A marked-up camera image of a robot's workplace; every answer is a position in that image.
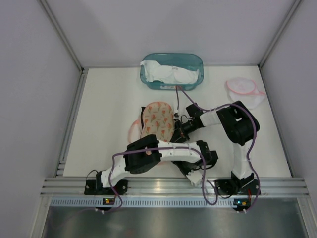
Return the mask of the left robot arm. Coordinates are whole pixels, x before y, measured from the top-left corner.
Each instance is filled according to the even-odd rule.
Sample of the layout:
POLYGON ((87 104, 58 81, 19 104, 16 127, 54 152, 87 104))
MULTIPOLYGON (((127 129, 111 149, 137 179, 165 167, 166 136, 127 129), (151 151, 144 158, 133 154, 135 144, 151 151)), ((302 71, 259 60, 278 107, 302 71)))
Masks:
POLYGON ((96 174, 96 188, 111 188, 129 175, 143 174, 161 162, 172 162, 180 172, 198 186, 203 181, 200 169, 216 165, 218 155, 202 140, 186 143, 171 143, 148 135, 127 146, 126 151, 112 156, 112 166, 96 174))

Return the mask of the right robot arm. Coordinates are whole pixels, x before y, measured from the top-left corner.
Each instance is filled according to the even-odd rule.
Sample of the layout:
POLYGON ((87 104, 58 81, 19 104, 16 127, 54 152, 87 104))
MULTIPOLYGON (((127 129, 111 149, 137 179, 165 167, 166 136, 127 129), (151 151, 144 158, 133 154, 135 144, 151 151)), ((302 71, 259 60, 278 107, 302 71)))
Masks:
POLYGON ((240 191, 258 180, 251 162, 253 149, 260 124, 241 101, 225 104, 219 108, 205 110, 193 103, 186 108, 190 118, 187 122, 175 121, 171 142, 189 141, 189 134, 212 125, 222 125, 228 139, 233 143, 234 165, 228 187, 240 191))

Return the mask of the floral pink laundry bag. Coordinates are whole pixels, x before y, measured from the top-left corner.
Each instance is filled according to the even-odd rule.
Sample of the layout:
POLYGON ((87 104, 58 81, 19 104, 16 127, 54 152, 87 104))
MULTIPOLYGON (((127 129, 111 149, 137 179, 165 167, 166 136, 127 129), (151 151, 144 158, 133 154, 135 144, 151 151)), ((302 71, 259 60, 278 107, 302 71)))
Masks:
POLYGON ((170 142, 174 133, 174 110, 166 102, 152 102, 145 106, 144 129, 140 131, 140 115, 128 130, 127 141, 132 143, 148 135, 155 135, 158 140, 170 142))

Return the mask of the black bra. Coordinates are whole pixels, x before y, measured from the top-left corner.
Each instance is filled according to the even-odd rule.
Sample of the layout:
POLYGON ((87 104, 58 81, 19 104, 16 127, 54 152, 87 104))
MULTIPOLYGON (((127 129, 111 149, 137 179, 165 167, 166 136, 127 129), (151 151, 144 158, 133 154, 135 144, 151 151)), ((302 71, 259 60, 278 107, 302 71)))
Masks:
POLYGON ((140 114, 140 131, 142 132, 144 129, 144 111, 146 107, 141 107, 141 114, 140 114))

